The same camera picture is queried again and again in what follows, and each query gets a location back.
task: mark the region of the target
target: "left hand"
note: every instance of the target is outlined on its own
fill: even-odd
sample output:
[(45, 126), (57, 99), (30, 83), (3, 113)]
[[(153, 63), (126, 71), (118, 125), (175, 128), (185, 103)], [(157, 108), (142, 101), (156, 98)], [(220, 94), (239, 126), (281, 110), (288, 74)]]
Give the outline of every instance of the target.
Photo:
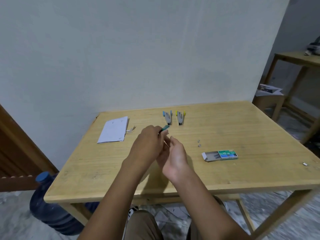
[(149, 125), (144, 128), (134, 141), (127, 159), (134, 165), (148, 169), (160, 154), (168, 130), (162, 131), (160, 126)]

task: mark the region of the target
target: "wooden table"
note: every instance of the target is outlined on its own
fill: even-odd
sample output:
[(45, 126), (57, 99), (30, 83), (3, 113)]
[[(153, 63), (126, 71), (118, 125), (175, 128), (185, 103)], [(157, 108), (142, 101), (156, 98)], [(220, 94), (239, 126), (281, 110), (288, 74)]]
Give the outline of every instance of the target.
[(306, 75), (309, 68), (320, 68), (320, 56), (312, 55), (312, 56), (305, 56), (304, 52), (302, 51), (296, 51), (296, 52), (284, 52), (284, 53), (275, 53), (274, 58), (272, 60), (271, 66), (269, 68), (268, 74), (266, 75), (266, 78), (264, 84), (268, 84), (270, 81), (270, 78), (272, 76), (273, 70), (277, 64), (278, 60), (283, 60), (292, 64), (301, 65), (302, 68), (294, 81), (287, 97), (286, 101), (284, 102), (284, 106), (289, 108), (290, 110), (300, 114), (302, 117), (306, 118), (307, 120), (311, 121), (313, 125), (309, 129), (309, 131), (306, 133), (305, 137), (302, 138), (301, 143), (306, 143), (319, 129), (320, 129), (320, 117), (314, 118), (313, 116), (309, 115), (308, 113), (304, 112), (303, 110), (297, 108), (293, 104), (290, 103), (292, 96), (296, 92), (297, 88), (299, 87), (302, 79)]
[[(189, 165), (212, 194), (228, 198), (237, 193), (295, 190), (252, 233), (253, 238), (264, 237), (317, 193), (320, 160), (253, 104), (237, 101), (100, 113), (44, 200), (60, 204), (85, 224), (90, 213), (81, 203), (103, 198), (141, 130), (150, 124), (165, 125), (162, 111), (171, 109), (185, 110), (186, 117), (178, 126), (173, 116), (169, 135), (184, 144)], [(105, 122), (123, 116), (130, 118), (128, 128), (136, 129), (123, 142), (97, 144)], [(234, 149), (239, 158), (205, 162), (201, 155), (225, 149)], [(178, 199), (177, 191), (154, 163), (134, 199), (162, 203), (174, 197)]]

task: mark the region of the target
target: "table leg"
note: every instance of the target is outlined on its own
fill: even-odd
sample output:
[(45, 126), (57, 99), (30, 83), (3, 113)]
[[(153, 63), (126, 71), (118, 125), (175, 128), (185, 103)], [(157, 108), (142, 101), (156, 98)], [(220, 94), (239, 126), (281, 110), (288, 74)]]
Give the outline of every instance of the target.
[(245, 207), (245, 205), (243, 204), (242, 200), (236, 200), (238, 207), (240, 209), (240, 212), (244, 218), (245, 223), (247, 224), (247, 227), (250, 231), (251, 234), (253, 234), (254, 230), (256, 229), (254, 226), (254, 223), (252, 222), (249, 212), (247, 211), (247, 208)]
[(307, 201), (319, 192), (317, 189), (294, 191), (271, 215), (251, 234), (252, 239), (262, 239), (275, 227), (284, 222)]
[(268, 74), (266, 75), (266, 78), (264, 79), (264, 81), (261, 81), (262, 84), (268, 84), (271, 78), (271, 75), (273, 73), (273, 70), (275, 69), (275, 66), (277, 64), (279, 57), (277, 55), (274, 55), (274, 58), (272, 60), (271, 66), (269, 68)]
[(311, 125), (306, 135), (302, 138), (301, 143), (305, 144), (320, 129), (320, 117)]
[(283, 106), (283, 103), (285, 102), (285, 96), (280, 96), (279, 98), (279, 101), (277, 102), (275, 108), (274, 108), (274, 111), (273, 111), (273, 114), (272, 114), (272, 117), (271, 119), (276, 122), (278, 120), (278, 117), (279, 117), (279, 114), (280, 114), (280, 110)]
[(92, 213), (85, 207), (83, 203), (59, 203), (59, 205), (84, 226), (92, 216)]
[(290, 103), (291, 97), (293, 96), (293, 94), (295, 93), (295, 91), (297, 90), (299, 84), (301, 83), (302, 79), (304, 78), (304, 76), (306, 75), (306, 72), (308, 71), (308, 67), (303, 66), (296, 78), (296, 80), (294, 81), (292, 88), (290, 89), (288, 95), (287, 95), (287, 99), (286, 99), (286, 103)]

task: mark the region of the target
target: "khaki pants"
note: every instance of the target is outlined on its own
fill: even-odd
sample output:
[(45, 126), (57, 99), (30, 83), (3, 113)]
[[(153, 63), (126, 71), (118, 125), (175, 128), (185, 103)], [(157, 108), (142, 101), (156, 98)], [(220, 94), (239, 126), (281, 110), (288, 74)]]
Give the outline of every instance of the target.
[[(222, 201), (214, 198), (225, 209)], [(154, 216), (146, 210), (137, 210), (127, 223), (124, 240), (163, 240), (163, 236)], [(194, 222), (190, 224), (186, 240), (202, 240)]]

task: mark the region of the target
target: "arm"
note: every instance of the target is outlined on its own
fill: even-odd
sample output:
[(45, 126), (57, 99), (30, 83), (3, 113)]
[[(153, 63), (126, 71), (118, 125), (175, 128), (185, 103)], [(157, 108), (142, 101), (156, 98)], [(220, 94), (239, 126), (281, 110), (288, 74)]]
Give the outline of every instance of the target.
[(79, 240), (121, 239), (134, 192), (150, 167), (158, 157), (168, 131), (159, 136), (160, 126), (147, 126), (134, 141), (128, 157), (122, 162), (98, 208), (86, 224)]
[(227, 214), (209, 193), (187, 163), (186, 151), (177, 139), (165, 138), (170, 145), (169, 157), (157, 162), (174, 185), (203, 239), (250, 239), (249, 235)]

